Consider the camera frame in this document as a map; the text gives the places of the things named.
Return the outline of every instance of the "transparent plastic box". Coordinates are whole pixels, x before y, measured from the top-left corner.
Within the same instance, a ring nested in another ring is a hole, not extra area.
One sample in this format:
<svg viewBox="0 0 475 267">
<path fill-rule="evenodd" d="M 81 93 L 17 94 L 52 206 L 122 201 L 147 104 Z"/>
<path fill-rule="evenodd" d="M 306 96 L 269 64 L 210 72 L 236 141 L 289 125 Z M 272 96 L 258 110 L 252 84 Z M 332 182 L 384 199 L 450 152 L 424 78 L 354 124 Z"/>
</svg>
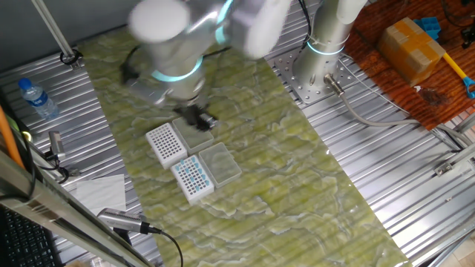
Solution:
<svg viewBox="0 0 475 267">
<path fill-rule="evenodd" d="M 220 188 L 240 177 L 241 169 L 223 143 L 213 145 L 199 153 L 203 168 Z"/>
<path fill-rule="evenodd" d="M 214 137 L 210 132 L 197 130 L 195 127 L 188 125 L 184 118 L 175 119 L 173 126 L 189 155 L 213 145 Z"/>
</svg>

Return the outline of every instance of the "water bottle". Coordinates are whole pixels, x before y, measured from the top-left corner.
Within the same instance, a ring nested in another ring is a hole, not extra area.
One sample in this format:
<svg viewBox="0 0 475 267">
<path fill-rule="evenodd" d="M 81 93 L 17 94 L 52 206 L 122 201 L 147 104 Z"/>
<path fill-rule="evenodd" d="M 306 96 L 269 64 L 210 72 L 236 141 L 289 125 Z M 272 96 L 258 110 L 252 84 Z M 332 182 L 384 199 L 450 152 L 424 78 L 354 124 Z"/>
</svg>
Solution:
<svg viewBox="0 0 475 267">
<path fill-rule="evenodd" d="M 53 119 L 58 116 L 58 107 L 48 97 L 40 85 L 31 83 L 27 78 L 18 82 L 22 89 L 22 97 L 32 106 L 43 119 Z"/>
</svg>

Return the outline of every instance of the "yellow box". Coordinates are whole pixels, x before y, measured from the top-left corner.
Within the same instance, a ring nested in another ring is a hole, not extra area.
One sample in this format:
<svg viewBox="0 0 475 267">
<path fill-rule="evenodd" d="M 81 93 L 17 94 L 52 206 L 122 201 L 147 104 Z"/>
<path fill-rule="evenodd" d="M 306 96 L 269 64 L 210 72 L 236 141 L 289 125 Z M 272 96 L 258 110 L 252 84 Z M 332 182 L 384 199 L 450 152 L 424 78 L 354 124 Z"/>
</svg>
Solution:
<svg viewBox="0 0 475 267">
<path fill-rule="evenodd" d="M 445 50 L 409 18 L 388 27 L 378 49 L 409 86 L 427 79 Z"/>
</svg>

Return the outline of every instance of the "white paper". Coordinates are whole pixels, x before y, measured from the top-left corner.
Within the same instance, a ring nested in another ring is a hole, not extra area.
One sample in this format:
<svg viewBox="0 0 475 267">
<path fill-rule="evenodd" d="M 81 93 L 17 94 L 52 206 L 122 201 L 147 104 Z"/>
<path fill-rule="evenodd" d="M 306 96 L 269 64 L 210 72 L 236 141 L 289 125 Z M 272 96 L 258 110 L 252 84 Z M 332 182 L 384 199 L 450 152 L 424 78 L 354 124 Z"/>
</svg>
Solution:
<svg viewBox="0 0 475 267">
<path fill-rule="evenodd" d="M 125 211 L 124 175 L 78 182 L 76 198 L 95 215 L 104 208 Z"/>
</svg>

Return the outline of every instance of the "metal clamp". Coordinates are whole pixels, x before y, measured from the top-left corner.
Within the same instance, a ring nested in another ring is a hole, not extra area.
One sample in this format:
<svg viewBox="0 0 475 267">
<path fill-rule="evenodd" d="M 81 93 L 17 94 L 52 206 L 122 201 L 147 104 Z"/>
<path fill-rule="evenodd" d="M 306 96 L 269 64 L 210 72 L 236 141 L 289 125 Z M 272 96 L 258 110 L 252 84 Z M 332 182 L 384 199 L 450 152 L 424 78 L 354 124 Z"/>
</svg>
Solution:
<svg viewBox="0 0 475 267">
<path fill-rule="evenodd" d="M 344 94 L 343 88 L 341 88 L 340 84 L 333 78 L 331 74 L 327 74 L 324 77 L 324 82 L 326 85 L 330 86 L 336 93 L 338 97 Z"/>
<path fill-rule="evenodd" d="M 442 164 L 441 166 L 439 166 L 438 168 L 436 168 L 434 171 L 436 172 L 437 176 L 440 177 L 446 172 L 451 171 L 452 169 L 453 169 L 452 165 L 449 162 L 446 162 Z"/>
</svg>

